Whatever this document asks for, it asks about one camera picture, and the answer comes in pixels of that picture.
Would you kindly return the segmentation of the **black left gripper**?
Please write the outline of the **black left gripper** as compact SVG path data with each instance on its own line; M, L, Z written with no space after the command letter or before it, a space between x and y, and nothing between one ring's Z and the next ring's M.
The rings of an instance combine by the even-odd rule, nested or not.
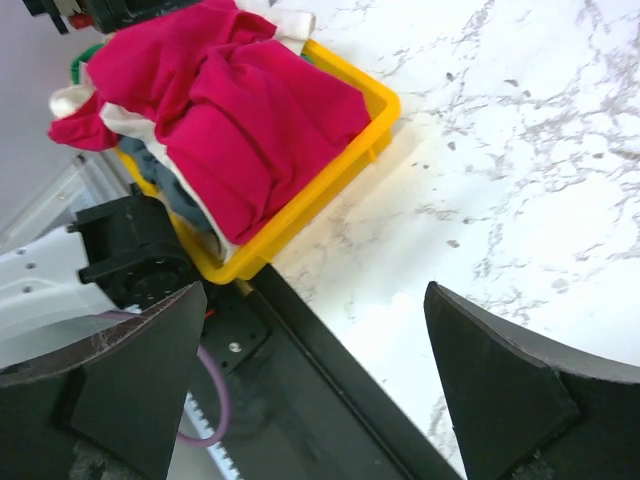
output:
M196 0L23 0L32 17L48 17L61 35L94 28L102 34L171 14Z

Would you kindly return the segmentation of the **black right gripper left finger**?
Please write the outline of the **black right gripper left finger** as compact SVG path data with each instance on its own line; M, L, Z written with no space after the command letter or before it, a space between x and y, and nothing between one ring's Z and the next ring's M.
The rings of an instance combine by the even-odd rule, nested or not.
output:
M4 479L164 479L207 305L201 283L1 371Z

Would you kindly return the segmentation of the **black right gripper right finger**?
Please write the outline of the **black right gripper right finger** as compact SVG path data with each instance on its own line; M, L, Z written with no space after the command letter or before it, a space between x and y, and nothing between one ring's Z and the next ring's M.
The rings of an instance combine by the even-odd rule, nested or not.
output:
M436 282L424 313L467 478L638 478L638 367L535 333Z

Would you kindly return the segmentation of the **magenta red t shirt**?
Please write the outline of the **magenta red t shirt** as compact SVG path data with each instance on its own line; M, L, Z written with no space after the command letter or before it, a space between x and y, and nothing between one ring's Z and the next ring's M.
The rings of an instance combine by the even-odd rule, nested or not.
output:
M231 1L202 1L118 32L89 60L94 89L50 138L114 147L107 111L150 122L186 189L235 245L256 233L369 124L362 93Z

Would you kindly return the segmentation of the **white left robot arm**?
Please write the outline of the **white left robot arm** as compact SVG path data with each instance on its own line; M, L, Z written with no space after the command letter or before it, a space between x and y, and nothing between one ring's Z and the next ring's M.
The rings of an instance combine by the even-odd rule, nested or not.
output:
M1 370L115 325L198 275L164 205L132 187L1 256Z

